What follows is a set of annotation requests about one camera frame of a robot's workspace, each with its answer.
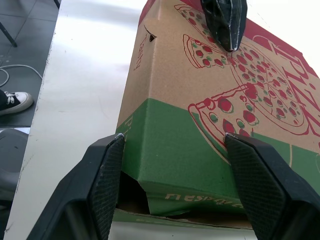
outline gray tiled floor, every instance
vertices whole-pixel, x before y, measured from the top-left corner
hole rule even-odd
[[[53,0],[0,0],[0,22],[15,39],[12,47],[0,31],[0,65],[29,65],[43,75],[58,8]],[[0,87],[8,92],[28,92],[38,98],[41,79],[28,68],[9,68],[9,82]],[[0,72],[0,84],[6,75]],[[0,127],[31,126],[36,104],[24,112],[0,117]]]

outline pizza slice illustration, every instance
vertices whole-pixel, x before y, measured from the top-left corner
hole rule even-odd
[[[211,36],[210,31],[207,27],[206,17],[203,12],[198,11],[186,4],[175,5],[174,7],[181,14],[181,16],[184,17],[207,40],[207,42],[213,48],[218,48],[215,44],[215,39]]]
[[[225,134],[251,136],[260,123],[255,115],[255,105],[244,94],[246,91],[254,92],[255,86],[248,83],[188,107],[202,135],[226,162],[227,151],[223,142]]]
[[[186,34],[183,35],[183,46],[185,55],[195,68],[225,67],[227,54],[218,48],[213,48]]]

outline brown cardboard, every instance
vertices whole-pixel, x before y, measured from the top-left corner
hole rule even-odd
[[[313,69],[250,20],[233,53],[206,28],[198,0],[149,0],[141,14],[117,132],[149,213],[244,213],[223,144],[233,131],[272,144],[320,193]]]

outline chair leg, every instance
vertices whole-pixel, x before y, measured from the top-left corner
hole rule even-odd
[[[58,0],[53,0],[56,7],[59,9],[60,8],[60,2]]]
[[[5,26],[2,25],[2,23],[0,22],[0,30],[3,32],[3,34],[6,36],[6,38],[10,41],[10,43],[12,44],[12,46],[14,46],[15,48],[18,46],[17,43],[15,42],[15,40],[10,36],[10,34],[8,33],[8,31],[6,30]]]

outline white cable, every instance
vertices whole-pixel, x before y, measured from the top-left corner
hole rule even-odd
[[[37,70],[35,70],[32,66],[21,65],[21,64],[0,66],[0,71],[4,72],[6,74],[6,80],[3,83],[0,84],[0,87],[4,86],[9,81],[9,73],[4,69],[6,69],[6,68],[14,68],[14,67],[26,67],[26,68],[32,69],[42,79],[42,76],[40,75],[40,73]]]

